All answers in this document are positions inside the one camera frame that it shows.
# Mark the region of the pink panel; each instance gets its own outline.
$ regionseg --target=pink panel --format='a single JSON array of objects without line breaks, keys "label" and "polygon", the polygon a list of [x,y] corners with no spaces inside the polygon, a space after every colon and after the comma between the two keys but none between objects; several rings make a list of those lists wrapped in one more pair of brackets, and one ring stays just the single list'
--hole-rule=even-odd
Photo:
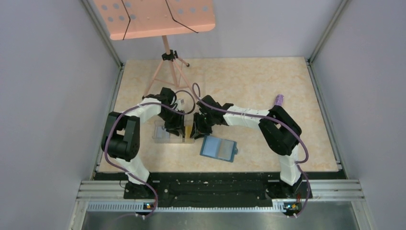
[{"label": "pink panel", "polygon": [[[94,0],[112,40],[193,33],[170,16],[165,0]],[[191,29],[215,27],[213,0],[168,0],[173,17]]]}]

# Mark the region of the beige table surface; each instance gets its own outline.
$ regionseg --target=beige table surface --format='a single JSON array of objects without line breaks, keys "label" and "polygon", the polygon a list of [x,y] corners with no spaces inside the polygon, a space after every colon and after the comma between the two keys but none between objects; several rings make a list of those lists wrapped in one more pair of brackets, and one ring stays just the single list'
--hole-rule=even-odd
[{"label": "beige table surface", "polygon": [[[188,59],[191,66],[183,66],[190,82],[197,82],[202,97],[209,94],[221,105],[233,103],[251,109],[270,109],[275,97],[284,95],[283,107],[302,128],[301,138],[309,150],[309,161],[302,169],[308,172],[338,170],[327,136],[316,95],[303,57],[261,58],[208,58]],[[144,89],[154,74],[159,60],[129,60],[114,110],[121,112],[141,102]],[[171,82],[167,63],[159,79]],[[173,86],[156,81],[149,93],[158,94],[162,87]],[[192,108],[192,101],[185,93],[185,110]],[[258,130],[240,126],[214,126],[213,136],[237,142],[238,154],[234,162],[200,156],[203,139],[194,144],[156,144],[152,139],[154,121],[151,118],[141,126],[138,152],[145,167],[151,172],[277,172],[280,171],[277,155],[268,147]],[[299,150],[300,159],[305,157]],[[118,172],[104,158],[99,172]]]}]

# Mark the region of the purple brush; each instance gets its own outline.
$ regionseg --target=purple brush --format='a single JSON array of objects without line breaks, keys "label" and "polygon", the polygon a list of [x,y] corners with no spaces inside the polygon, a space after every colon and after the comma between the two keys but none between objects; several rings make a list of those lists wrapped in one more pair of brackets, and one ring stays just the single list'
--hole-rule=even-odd
[{"label": "purple brush", "polygon": [[282,103],[283,103],[283,95],[278,94],[278,96],[276,96],[275,98],[275,105],[282,106]]}]

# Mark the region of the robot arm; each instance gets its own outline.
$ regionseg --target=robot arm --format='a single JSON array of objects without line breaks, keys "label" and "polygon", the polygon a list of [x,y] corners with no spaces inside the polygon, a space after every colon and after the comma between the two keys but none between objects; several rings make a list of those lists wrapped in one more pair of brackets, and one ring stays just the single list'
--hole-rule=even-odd
[{"label": "robot arm", "polygon": [[[300,127],[280,106],[275,105],[270,110],[254,110],[237,107],[231,103],[221,106],[218,102],[207,95],[202,100],[216,108],[241,114],[256,114],[269,116],[287,124],[297,135],[302,133]],[[284,127],[276,127],[276,124],[265,118],[256,118],[232,113],[220,112],[198,102],[200,112],[193,115],[193,129],[191,138],[201,138],[212,133],[213,125],[245,126],[260,130],[265,137],[268,146],[278,154],[281,165],[281,180],[293,186],[301,176],[296,167],[298,160],[298,140]]]},{"label": "robot arm", "polygon": [[[142,106],[145,103],[156,103]],[[174,135],[184,135],[184,115],[177,114],[160,104],[173,106],[176,102],[176,94],[169,88],[162,88],[160,94],[148,95],[138,108],[127,113],[117,124],[113,136],[108,146],[108,154],[115,158],[125,169],[146,181],[149,177],[149,171],[144,167],[137,153],[140,147],[140,125],[155,115],[158,115],[165,121],[165,129]],[[101,148],[104,149],[107,137],[113,127],[114,122],[121,113],[111,112],[107,117],[106,126],[104,128],[103,140]],[[118,134],[117,131],[125,130],[124,135]],[[132,177],[128,177],[129,181],[135,184],[142,184]]]}]

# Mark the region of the white wall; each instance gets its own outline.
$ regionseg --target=white wall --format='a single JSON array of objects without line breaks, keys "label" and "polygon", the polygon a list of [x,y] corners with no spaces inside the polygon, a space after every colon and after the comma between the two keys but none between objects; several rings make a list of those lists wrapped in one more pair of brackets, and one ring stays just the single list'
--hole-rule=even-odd
[{"label": "white wall", "polygon": [[404,229],[406,1],[354,0],[317,58],[347,172],[379,229]]},{"label": "white wall", "polygon": [[[168,37],[184,58],[310,57],[340,0],[214,0],[210,32]],[[122,61],[158,59],[160,37],[113,41]]]},{"label": "white wall", "polygon": [[67,229],[118,69],[78,0],[0,3],[0,229]]}]

